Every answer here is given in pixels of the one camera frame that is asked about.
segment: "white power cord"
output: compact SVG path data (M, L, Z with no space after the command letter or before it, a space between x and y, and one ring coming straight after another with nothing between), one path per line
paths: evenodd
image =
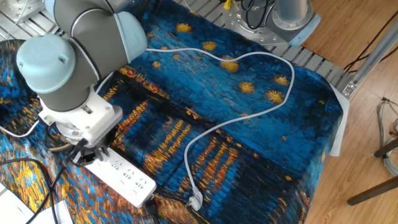
M188 145L185 148L184 161L185 161L185 167L187 168L188 176L189 176L189 179L190 179L190 182L191 182L191 185L192 185L192 190L193 190L193 196L189 198L189 205L191 205L193 209L198 211L201 208L201 205L203 203L203 196L202 196L201 192L199 191L198 187L195 185L195 183L193 181L192 173L191 173L190 166L189 166L189 163L188 163L188 151L189 151L190 146L194 142L196 142L197 140L202 138L203 136L205 136L205 135L209 134L210 132L212 132L212 131L214 131L214 130L216 130L218 128L221 128L221 127L223 127L223 126L225 126L227 124L231 124L231 123L237 122L237 121L242 121L244 119L254 118L254 117L260 116L260 115L264 115L266 113L274 111L277 108L280 108L281 106L283 106L286 103L287 98L290 95L290 91L292 90L295 73L294 73L294 68L293 68L292 64L288 60L286 60L284 58L281 58L281 57L278 57L276 55L267 53L267 52L251 52L251 53L244 54L244 55L239 56L239 57L234 58L234 59L223 59L223 58L219 58L217 56L214 56L211 53L208 53L208 52L206 52L204 50L194 49L194 48L171 49L171 50L147 49L147 51L151 51L151 52L179 52L179 51L186 51L186 50L194 50L194 51L197 51L197 52L201 52L203 54L207 54L210 57L215 58L217 60L220 60L222 62L235 62L235 61L237 61L239 59L242 59L242 58L250 56L250 55L268 55L268 56L277 58L277 59L285 62L290 67L290 69L292 71L292 80L290 81L290 86L289 86L289 89L287 90L286 97L285 97L285 99L283 100L283 102L281 104L279 104L277 106L274 106L273 108L270 108L270 109L265 110L265 111L260 112L260 113L252 114L252 115L245 116L245 117L235 118L235 119L232 119L230 121L226 121L224 123L221 123L221 124L219 124L219 125L217 125L217 126L215 126L213 128L210 128L209 130L205 131L204 133L201 133L199 136L197 136L196 138L192 139L192 141L190 141L188 143Z
M30 134L32 133L32 131L35 129L35 127L36 127L39 123L40 123L40 121L37 120L37 121L32 125L32 127L30 127L29 131L26 132L26 133L23 134L23 135L14 134L14 133L8 131L7 129L5 129L4 127L2 127L2 126L0 126L0 130L1 130L1 131L4 131L5 133L7 133L7 134L9 134L9 135L11 135L12 137L15 137L15 138L23 138L23 137L26 137L26 136L30 135Z
M113 72L110 73L110 74L104 79L104 81L101 82L101 84L99 84L99 87L97 88L97 90L95 90L95 93L98 94L98 93L101 91L102 87L104 87L105 83L112 77L112 75L113 75Z
M24 12L25 12L25 9L26 9L26 6L27 6L28 1L29 1L29 0L26 0L24 9L22 10L21 15L19 16L17 22L14 23L13 27L11 28L11 30L4 36L4 38L3 38L1 41L6 40L6 39L8 38L8 36L11 34L11 32L14 30L15 26L17 26L17 24L18 24L19 21L21 20L22 16L24 15Z

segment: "electrical cord plug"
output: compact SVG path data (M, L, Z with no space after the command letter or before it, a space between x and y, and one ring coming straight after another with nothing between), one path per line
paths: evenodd
M153 196L152 196L152 199L148 200L144 204L143 209L146 212L146 214L148 214L152 218L152 220L154 221L155 224L160 223L159 215L158 215L157 207L156 207L156 202L153 199Z
M200 193L198 187L194 187L193 196L189 198L188 206L191 206L195 211L199 211L203 203L203 196Z

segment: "power plug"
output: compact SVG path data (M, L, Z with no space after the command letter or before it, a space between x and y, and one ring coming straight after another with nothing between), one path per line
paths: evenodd
M102 161L97 159L85 167L135 207L141 208L152 197L156 182L114 150L108 148L108 154L102 154Z
M203 203L203 196L198 187L194 187L193 196L189 198L188 206L191 206L195 211L199 211Z

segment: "power outlet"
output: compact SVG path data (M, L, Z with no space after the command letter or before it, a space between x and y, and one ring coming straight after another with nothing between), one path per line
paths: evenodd
M107 183L135 207L141 208L156 189L156 183L140 169L132 165L114 150L108 148L109 156L85 166L103 182Z

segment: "light blue joint cap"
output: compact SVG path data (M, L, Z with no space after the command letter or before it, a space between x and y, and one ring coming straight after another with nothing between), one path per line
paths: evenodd
M304 41L306 41L312 32L318 27L319 23L321 22L321 17L316 14L310 22L304 27L303 30L301 30L300 33L298 33L290 42L289 44L293 47L298 47Z
M147 49L147 37L141 24L131 13L119 12L114 16L130 63Z
M54 4L55 4L55 0L45 0L44 1L45 10L47 10L53 18L54 18Z
M47 34L33 37L17 53L17 66L29 87L36 93L51 93L72 76L76 55L63 38Z

